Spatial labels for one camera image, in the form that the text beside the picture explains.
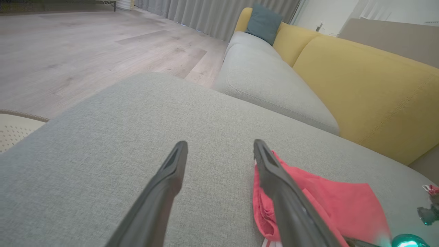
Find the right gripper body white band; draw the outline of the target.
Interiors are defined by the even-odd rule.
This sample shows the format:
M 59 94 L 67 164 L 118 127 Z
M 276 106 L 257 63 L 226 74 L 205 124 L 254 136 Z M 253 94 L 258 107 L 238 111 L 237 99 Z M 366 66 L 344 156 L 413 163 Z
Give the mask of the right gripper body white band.
M 392 247 L 430 247 L 425 240 L 414 234 L 400 234 L 393 238 Z

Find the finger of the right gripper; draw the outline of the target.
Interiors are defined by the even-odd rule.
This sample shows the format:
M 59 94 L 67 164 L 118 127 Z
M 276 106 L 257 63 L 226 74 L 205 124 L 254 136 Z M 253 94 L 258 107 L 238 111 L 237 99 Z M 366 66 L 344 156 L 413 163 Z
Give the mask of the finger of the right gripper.
M 364 242 L 362 240 L 355 239 L 355 238 L 344 237 L 344 239 L 349 247 L 379 247 L 378 245 Z

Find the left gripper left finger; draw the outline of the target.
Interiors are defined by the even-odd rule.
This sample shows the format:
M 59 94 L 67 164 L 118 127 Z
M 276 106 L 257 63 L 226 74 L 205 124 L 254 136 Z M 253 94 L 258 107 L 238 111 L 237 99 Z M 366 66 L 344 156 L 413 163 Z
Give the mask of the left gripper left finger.
M 161 247 L 182 188 L 188 143 L 177 142 L 107 242 L 107 247 Z

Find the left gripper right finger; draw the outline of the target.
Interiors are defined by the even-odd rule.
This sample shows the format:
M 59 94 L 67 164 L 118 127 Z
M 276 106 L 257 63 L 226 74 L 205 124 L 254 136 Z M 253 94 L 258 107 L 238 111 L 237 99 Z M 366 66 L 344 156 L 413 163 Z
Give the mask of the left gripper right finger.
M 272 200 L 284 247 L 340 247 L 341 243 L 320 217 L 293 178 L 284 170 L 268 145 L 254 141 L 259 184 Z

